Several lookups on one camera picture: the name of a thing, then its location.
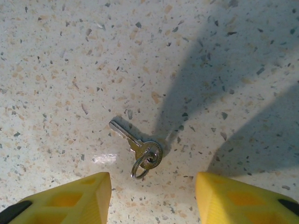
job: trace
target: yellow plastic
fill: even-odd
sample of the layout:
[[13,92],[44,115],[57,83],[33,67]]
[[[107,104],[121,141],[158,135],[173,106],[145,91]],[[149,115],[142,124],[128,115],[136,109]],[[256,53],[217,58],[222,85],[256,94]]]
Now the yellow plastic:
[[195,191],[202,224],[299,224],[278,199],[296,201],[269,190],[199,172]]
[[109,173],[31,195],[33,204],[9,224],[106,224],[111,197]]

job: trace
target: key ring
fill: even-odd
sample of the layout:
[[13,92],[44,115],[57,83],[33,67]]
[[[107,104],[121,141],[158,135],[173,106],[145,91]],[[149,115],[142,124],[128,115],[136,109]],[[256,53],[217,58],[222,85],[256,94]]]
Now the key ring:
[[148,169],[145,169],[139,176],[136,176],[136,172],[138,167],[146,160],[155,158],[156,155],[154,153],[145,153],[143,156],[141,156],[136,162],[134,163],[131,171],[131,177],[135,179],[141,179],[143,178],[148,172]]

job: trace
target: black rubber tip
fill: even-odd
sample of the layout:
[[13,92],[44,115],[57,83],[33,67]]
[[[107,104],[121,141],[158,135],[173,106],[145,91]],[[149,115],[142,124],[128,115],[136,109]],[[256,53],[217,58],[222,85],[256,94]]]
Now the black rubber tip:
[[295,215],[299,216],[299,204],[295,202],[290,202],[285,199],[278,200],[283,206],[285,206],[288,210],[293,212]]
[[0,213],[0,224],[8,224],[19,214],[25,211],[30,205],[31,201],[23,201],[7,207]]

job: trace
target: terrazzo floor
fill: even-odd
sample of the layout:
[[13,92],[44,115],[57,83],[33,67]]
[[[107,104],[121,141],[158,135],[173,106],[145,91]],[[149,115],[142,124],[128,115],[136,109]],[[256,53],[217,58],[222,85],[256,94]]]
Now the terrazzo floor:
[[[108,223],[200,223],[209,171],[299,201],[299,1],[0,2],[0,210],[108,171]],[[117,118],[163,145],[142,180]]]

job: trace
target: silver key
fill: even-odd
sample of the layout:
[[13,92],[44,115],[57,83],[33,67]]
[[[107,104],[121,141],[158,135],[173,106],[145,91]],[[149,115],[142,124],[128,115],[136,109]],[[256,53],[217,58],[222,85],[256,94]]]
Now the silver key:
[[140,164],[143,169],[153,169],[160,164],[163,157],[163,152],[161,146],[158,143],[154,141],[142,142],[141,140],[136,139],[114,120],[109,122],[109,126],[112,130],[117,132],[121,137],[125,138],[129,142],[131,151],[135,152],[136,161],[142,158],[144,154],[150,155],[150,158],[148,158],[149,155],[145,156],[146,159],[144,159],[144,161],[142,161],[142,163]]

